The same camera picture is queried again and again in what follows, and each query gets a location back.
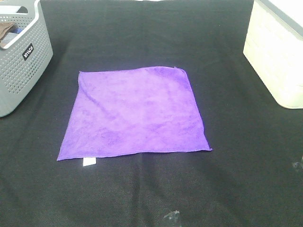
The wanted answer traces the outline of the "brown cloth in basket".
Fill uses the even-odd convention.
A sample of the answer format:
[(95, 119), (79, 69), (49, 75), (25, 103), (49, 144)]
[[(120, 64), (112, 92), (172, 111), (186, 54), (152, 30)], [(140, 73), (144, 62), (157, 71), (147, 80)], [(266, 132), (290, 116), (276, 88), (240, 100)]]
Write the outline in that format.
[(0, 23), (0, 40), (2, 40), (8, 32), (14, 28), (14, 23), (12, 22), (1, 22)]

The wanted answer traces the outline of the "white plastic storage box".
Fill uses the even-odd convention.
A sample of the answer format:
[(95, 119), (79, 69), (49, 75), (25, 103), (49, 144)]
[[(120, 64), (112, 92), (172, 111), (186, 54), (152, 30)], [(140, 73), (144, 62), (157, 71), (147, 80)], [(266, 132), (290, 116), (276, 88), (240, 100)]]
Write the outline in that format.
[(255, 0), (243, 54), (279, 105), (303, 107), (301, 0)]

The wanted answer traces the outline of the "black fabric table cover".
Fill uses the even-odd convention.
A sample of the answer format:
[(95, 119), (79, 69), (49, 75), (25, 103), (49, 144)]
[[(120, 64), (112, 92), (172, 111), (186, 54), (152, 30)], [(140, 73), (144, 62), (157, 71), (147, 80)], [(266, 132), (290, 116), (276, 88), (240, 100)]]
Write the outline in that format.
[[(250, 0), (43, 0), (53, 57), (0, 120), (3, 227), (300, 227), (303, 112), (244, 57)], [(80, 71), (187, 72), (211, 152), (57, 161)]]

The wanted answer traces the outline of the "grey perforated plastic basket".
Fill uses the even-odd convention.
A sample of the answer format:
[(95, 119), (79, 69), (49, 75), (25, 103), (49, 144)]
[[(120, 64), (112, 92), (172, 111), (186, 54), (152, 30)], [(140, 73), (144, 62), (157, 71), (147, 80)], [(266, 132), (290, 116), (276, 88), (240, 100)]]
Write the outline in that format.
[(9, 44), (0, 47), (0, 115), (4, 117), (16, 109), (42, 76), (53, 50), (40, 1), (2, 0), (0, 22), (14, 23), (12, 30), (22, 29)]

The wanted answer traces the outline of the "purple microfiber towel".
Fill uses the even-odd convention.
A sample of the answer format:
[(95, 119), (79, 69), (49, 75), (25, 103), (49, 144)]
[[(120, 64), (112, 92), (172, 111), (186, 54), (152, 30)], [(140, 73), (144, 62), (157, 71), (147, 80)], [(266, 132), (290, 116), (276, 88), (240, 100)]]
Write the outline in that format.
[(82, 71), (78, 86), (59, 161), (211, 150), (183, 69)]

